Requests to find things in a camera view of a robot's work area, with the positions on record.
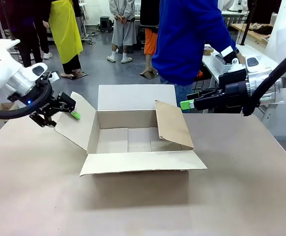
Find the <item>black pants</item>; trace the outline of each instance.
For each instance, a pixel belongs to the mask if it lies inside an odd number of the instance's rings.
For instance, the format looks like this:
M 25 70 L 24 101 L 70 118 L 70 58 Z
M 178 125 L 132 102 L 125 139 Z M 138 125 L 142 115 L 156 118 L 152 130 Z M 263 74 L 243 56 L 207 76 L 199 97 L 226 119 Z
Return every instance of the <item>black pants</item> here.
M 24 67 L 31 66 L 30 53 L 33 52 L 35 62 L 42 62 L 37 32 L 34 26 L 22 26 L 18 31 L 13 32 L 14 36 L 21 42 L 19 44 L 20 54 L 23 60 Z
M 40 17 L 36 17 L 34 24 L 39 37 L 40 48 L 44 53 L 48 53 L 49 45 L 47 39 L 47 29 L 43 25 L 43 20 Z
M 79 61 L 79 56 L 75 55 L 68 63 L 62 64 L 64 73 L 71 74 L 72 70 L 77 70 L 81 68 L 81 64 Z

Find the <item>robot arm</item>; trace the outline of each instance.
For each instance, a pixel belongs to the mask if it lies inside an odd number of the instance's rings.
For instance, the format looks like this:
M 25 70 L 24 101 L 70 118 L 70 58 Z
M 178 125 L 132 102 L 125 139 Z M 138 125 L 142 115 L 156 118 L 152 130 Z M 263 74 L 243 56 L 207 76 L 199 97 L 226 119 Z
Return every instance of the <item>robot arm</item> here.
M 257 58 L 247 57 L 241 68 L 236 59 L 232 69 L 219 77 L 219 87 L 187 96 L 181 108 L 198 110 L 214 108 L 216 113 L 240 113 L 249 116 L 259 105 L 286 103 L 286 19 L 278 27 L 275 60 L 280 63 L 273 71 L 261 66 Z
M 49 75 L 43 76 L 47 66 L 37 63 L 24 68 L 0 48 L 0 89 L 8 91 L 8 100 L 20 100 L 26 106 L 14 111 L 0 111 L 0 119 L 14 119 L 29 115 L 41 127 L 55 126 L 51 116 L 57 112 L 73 112 L 76 102 L 63 92 L 53 97 Z

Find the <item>yellow apron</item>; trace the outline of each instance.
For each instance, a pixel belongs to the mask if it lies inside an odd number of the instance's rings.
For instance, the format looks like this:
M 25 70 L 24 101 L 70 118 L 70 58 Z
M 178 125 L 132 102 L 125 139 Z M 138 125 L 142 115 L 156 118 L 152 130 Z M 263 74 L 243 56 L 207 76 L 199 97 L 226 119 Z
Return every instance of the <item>yellow apron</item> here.
M 51 4 L 49 25 L 62 64 L 83 51 L 72 0 L 57 0 Z

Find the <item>person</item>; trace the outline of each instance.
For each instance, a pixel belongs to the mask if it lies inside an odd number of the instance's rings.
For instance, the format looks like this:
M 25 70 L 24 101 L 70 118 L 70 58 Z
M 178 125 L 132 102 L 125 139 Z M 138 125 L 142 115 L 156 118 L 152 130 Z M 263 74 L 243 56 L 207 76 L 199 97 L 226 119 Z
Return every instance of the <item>person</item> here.
M 75 80 L 86 76 L 81 71 L 79 56 L 83 51 L 75 17 L 81 16 L 78 0 L 45 0 L 43 24 L 50 28 L 64 73 L 62 77 Z
M 34 0 L 4 1 L 0 15 L 6 16 L 11 33 L 20 40 L 18 48 L 24 67 L 31 66 L 33 52 L 36 63 L 42 62 L 37 32 L 34 26 Z
M 112 39 L 112 55 L 108 56 L 107 60 L 115 62 L 115 54 L 117 46 L 119 46 L 123 47 L 121 63 L 129 63 L 132 61 L 132 58 L 127 56 L 128 46 L 137 43 L 134 0 L 109 0 L 109 8 L 116 20 Z
M 140 24 L 145 27 L 145 69 L 141 76 L 145 77 L 145 73 L 153 72 L 151 65 L 152 56 L 156 52 L 158 24 L 159 24 L 159 4 L 160 0 L 141 0 Z
M 42 8 L 43 7 L 41 1 L 36 1 L 36 15 L 34 19 L 34 24 L 39 38 L 40 48 L 44 53 L 43 59 L 50 59 L 53 56 L 53 54 L 49 51 L 47 29 L 43 25 L 43 17 L 41 15 Z
M 204 44 L 236 50 L 217 0 L 161 0 L 157 49 L 152 59 L 162 84 L 175 86 L 177 105 L 193 93 Z

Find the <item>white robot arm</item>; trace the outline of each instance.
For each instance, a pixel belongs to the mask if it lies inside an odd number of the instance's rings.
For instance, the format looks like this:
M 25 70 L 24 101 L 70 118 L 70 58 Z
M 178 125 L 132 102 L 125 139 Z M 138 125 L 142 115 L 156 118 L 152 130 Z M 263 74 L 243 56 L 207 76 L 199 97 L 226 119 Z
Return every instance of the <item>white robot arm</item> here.
M 73 112 L 76 102 L 63 92 L 54 98 L 49 76 L 43 76 L 47 66 L 37 63 L 24 68 L 3 48 L 0 48 L 0 89 L 8 91 L 8 100 L 20 100 L 26 106 L 14 111 L 0 111 L 0 119 L 29 115 L 40 126 L 55 126 L 51 116 L 57 112 Z

